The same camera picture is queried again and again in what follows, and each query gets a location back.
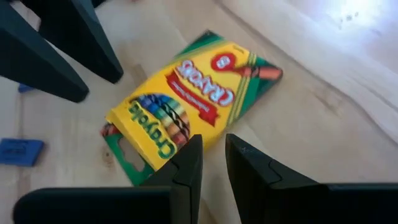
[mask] blue object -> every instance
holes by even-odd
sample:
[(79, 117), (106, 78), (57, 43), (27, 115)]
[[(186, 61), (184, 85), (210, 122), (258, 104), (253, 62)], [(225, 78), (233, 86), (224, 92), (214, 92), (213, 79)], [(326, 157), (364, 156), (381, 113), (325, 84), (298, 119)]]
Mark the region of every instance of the blue object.
[(31, 91), (31, 90), (34, 90), (34, 89), (35, 88), (33, 88), (33, 87), (30, 87), (30, 86), (27, 86), (27, 85), (24, 85), (24, 84), (19, 84), (18, 92), (19, 93), (25, 93), (27, 91)]
[(0, 163), (17, 166), (33, 166), (44, 142), (27, 139), (2, 139), (0, 142)]

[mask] wooden table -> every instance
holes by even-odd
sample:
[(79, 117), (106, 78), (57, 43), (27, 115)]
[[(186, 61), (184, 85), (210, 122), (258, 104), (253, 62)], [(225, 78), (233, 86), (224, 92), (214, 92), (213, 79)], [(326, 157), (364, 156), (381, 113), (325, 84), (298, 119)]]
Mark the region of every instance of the wooden table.
[[(397, 3), (352, 2), (107, 2), (97, 15), (125, 71), (117, 85), (67, 56), (91, 90), (83, 103), (40, 91), (19, 95), (16, 83), (0, 80), (0, 136), (46, 142), (34, 168), (0, 166), (1, 222), (11, 222), (12, 206), (30, 190), (129, 186), (98, 134), (104, 115), (205, 29), (284, 69), (282, 81), (228, 132), (319, 182), (398, 181)], [(205, 154), (201, 196), (202, 223), (213, 222), (210, 216), (240, 223), (224, 137)]]

